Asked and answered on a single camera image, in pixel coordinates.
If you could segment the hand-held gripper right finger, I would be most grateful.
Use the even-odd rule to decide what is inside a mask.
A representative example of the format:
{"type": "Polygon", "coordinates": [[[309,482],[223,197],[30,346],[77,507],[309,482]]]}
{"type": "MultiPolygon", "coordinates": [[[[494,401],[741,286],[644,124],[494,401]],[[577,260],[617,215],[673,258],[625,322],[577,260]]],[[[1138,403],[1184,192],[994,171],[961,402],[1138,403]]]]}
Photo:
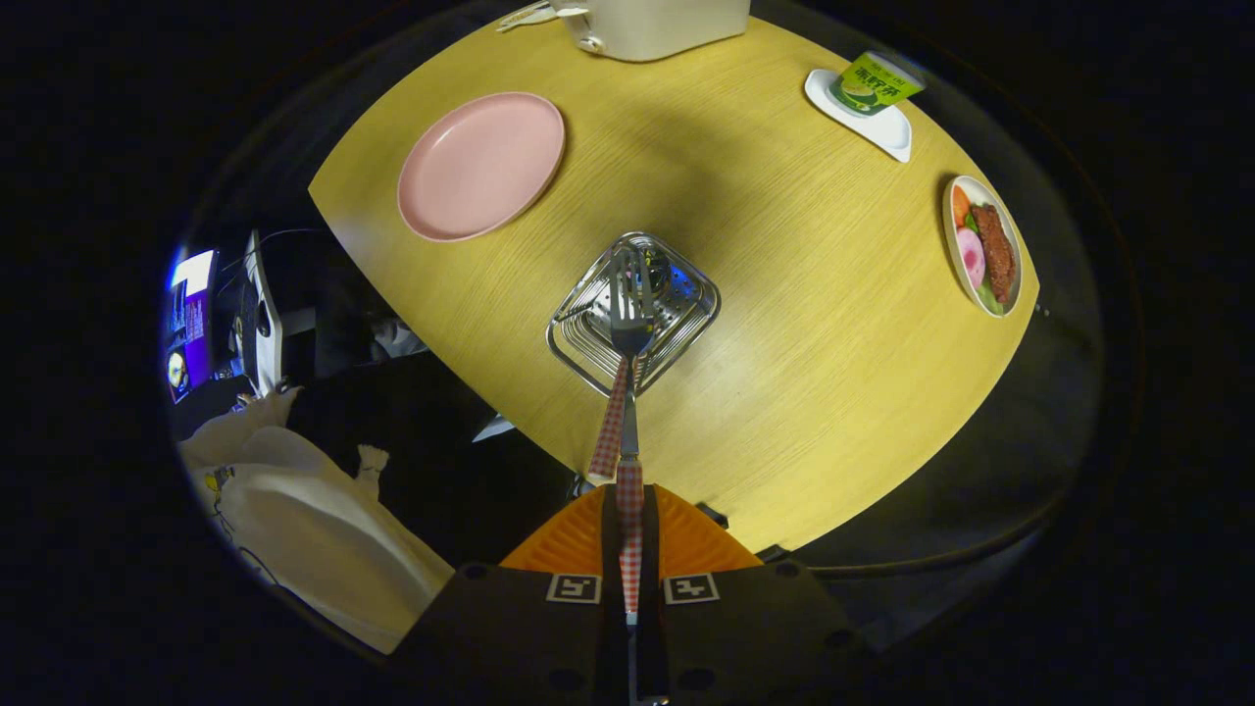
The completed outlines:
{"type": "Polygon", "coordinates": [[[762,562],[659,485],[643,509],[635,650],[651,705],[857,705],[868,648],[812,571],[762,562]]]}

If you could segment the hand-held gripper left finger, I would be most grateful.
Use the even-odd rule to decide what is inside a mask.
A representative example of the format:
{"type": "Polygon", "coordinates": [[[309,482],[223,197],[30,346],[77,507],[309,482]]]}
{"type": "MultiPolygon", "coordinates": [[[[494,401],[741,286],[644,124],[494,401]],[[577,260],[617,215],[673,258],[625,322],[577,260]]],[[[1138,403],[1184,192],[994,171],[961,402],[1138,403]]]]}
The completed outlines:
{"type": "Polygon", "coordinates": [[[628,618],[612,487],[499,564],[459,567],[393,651],[425,705],[622,705],[628,618]]]}

